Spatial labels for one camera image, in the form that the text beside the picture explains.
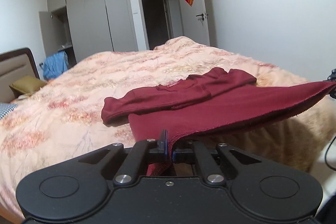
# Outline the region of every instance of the headboard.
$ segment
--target headboard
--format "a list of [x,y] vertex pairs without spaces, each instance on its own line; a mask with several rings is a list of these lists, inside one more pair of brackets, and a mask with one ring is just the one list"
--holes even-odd
[[9,103],[18,94],[9,85],[30,75],[40,79],[33,54],[29,48],[21,48],[0,54],[0,102]]

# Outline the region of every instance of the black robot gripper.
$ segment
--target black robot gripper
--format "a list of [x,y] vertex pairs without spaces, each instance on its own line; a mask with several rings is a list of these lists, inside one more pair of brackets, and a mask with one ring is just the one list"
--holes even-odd
[[[313,224],[322,188],[309,174],[227,144],[114,143],[26,176],[16,190],[25,224]],[[173,175],[171,163],[194,175]],[[146,176],[161,164],[162,176]]]

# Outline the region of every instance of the screw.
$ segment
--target screw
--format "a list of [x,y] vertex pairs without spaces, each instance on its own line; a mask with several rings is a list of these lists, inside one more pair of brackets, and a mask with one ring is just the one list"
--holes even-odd
[[173,186],[173,185],[174,185],[174,182],[172,182],[172,181],[167,181],[167,182],[166,182],[166,185],[167,185],[167,186]]
[[129,175],[118,175],[115,177],[115,181],[119,182],[121,184],[128,183],[132,180],[132,178]]
[[224,180],[224,177],[221,175],[210,175],[208,176],[207,179],[211,183],[217,183],[217,182],[222,182]]

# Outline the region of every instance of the doorway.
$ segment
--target doorway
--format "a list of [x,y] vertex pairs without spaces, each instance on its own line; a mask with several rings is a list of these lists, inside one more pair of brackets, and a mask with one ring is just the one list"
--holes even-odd
[[150,50],[171,38],[166,0],[142,0]]

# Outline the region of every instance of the pink blanket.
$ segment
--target pink blanket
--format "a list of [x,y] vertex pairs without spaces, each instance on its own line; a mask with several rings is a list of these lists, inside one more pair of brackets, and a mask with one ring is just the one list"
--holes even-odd
[[[100,114],[104,98],[123,97],[142,86],[167,85],[213,67],[245,70],[259,86],[305,83],[280,68],[179,37],[144,52],[102,52],[81,61],[0,120],[0,214],[19,223],[15,189],[27,174],[113,142],[134,144],[127,119],[111,126]],[[336,128],[324,98],[308,111],[239,136],[212,136],[298,169],[308,168]]]

